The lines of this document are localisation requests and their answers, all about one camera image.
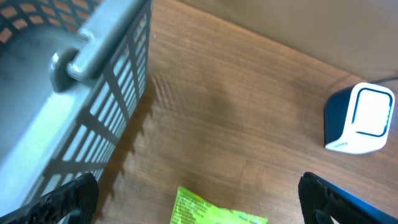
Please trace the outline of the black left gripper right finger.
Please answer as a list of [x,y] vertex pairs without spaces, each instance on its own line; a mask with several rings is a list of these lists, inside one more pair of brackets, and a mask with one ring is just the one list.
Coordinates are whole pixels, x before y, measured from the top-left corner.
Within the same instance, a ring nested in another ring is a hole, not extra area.
[[397,223],[397,218],[312,172],[301,176],[298,197],[306,224]]

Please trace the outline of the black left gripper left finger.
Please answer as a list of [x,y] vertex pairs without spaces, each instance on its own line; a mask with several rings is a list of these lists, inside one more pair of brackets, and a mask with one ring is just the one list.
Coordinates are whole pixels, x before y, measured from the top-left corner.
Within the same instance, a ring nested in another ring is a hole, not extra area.
[[89,172],[2,216],[1,223],[90,223],[98,199],[98,183]]

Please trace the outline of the green gummy candy bag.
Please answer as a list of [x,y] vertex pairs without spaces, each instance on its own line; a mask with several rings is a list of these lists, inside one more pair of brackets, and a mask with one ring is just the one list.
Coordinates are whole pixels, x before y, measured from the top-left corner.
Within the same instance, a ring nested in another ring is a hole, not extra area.
[[179,186],[171,224],[266,224],[267,218],[217,207],[194,192]]

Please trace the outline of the white barcode scanner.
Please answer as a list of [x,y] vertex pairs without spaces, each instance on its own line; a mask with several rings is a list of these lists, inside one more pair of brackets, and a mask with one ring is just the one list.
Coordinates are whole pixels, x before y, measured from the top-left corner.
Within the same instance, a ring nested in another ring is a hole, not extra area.
[[367,154],[387,142],[395,105],[393,92],[361,82],[332,94],[324,107],[324,147],[347,154]]

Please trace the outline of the grey plastic mesh basket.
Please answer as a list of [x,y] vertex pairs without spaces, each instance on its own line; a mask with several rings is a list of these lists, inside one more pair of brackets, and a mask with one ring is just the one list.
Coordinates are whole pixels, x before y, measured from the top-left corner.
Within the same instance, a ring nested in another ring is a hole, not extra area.
[[1,1],[1,214],[99,179],[147,83],[150,0]]

